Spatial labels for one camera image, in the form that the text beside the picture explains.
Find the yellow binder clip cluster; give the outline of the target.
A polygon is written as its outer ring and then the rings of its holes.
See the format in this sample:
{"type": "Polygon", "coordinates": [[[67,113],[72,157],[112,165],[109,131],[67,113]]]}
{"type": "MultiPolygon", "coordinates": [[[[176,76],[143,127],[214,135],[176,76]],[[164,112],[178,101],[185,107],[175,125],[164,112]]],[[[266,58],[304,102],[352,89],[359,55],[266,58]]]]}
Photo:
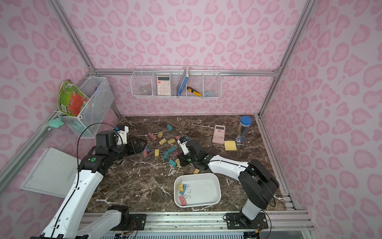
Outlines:
{"type": "Polygon", "coordinates": [[[182,182],[180,182],[180,183],[178,184],[178,189],[179,189],[179,193],[180,193],[180,194],[184,193],[184,185],[183,185],[182,182]]]}

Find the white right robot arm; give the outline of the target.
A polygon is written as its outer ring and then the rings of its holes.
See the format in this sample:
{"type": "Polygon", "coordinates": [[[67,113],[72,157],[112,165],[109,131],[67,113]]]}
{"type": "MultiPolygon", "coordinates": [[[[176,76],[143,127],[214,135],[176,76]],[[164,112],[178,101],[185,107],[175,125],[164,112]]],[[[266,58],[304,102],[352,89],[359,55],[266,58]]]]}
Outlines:
{"type": "Polygon", "coordinates": [[[258,160],[241,162],[207,153],[196,140],[179,141],[182,164],[191,164],[201,172],[221,174],[237,180],[247,201],[240,211],[240,219],[253,221],[272,201],[280,185],[269,170],[258,160]]]}

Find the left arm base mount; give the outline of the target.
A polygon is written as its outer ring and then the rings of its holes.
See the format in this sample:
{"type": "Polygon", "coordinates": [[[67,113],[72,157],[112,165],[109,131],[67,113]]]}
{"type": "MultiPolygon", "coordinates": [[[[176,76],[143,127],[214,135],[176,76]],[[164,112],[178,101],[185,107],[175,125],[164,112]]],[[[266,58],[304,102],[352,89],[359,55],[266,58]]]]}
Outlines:
{"type": "Polygon", "coordinates": [[[131,214],[129,212],[128,206],[123,205],[112,205],[107,209],[109,211],[118,211],[121,213],[121,219],[119,220],[119,224],[115,225],[110,231],[143,231],[145,228],[146,217],[147,214],[131,214]]]}

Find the blue binder clip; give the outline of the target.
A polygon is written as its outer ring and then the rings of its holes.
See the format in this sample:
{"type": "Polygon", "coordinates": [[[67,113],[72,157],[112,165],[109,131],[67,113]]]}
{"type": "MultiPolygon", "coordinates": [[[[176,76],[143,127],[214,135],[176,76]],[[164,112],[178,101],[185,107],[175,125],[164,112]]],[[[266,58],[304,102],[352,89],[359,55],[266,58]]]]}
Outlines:
{"type": "Polygon", "coordinates": [[[180,192],[182,195],[185,193],[191,193],[191,190],[189,189],[189,184],[183,184],[183,191],[180,192]]]}

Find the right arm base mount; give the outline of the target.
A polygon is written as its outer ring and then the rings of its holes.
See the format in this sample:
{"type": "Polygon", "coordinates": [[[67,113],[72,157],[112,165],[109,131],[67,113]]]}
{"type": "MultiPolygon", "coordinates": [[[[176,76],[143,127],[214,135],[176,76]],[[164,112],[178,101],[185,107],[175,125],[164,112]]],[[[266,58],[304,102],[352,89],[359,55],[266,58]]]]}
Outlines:
{"type": "Polygon", "coordinates": [[[246,218],[241,212],[226,213],[223,219],[226,221],[229,230],[264,230],[269,228],[264,212],[260,212],[253,220],[246,218]]]}

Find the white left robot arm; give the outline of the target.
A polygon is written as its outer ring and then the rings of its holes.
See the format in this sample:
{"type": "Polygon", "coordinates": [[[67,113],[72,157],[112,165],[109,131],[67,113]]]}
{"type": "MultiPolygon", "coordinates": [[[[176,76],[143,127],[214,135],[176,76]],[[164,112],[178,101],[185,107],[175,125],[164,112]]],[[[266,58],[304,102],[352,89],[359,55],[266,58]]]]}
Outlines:
{"type": "Polygon", "coordinates": [[[80,222],[98,185],[109,168],[125,157],[143,153],[147,141],[139,137],[127,140],[124,130],[101,131],[96,144],[80,161],[71,190],[57,213],[43,230],[40,239],[100,239],[109,231],[134,231],[127,206],[114,205],[94,222],[80,229],[80,222]]]}

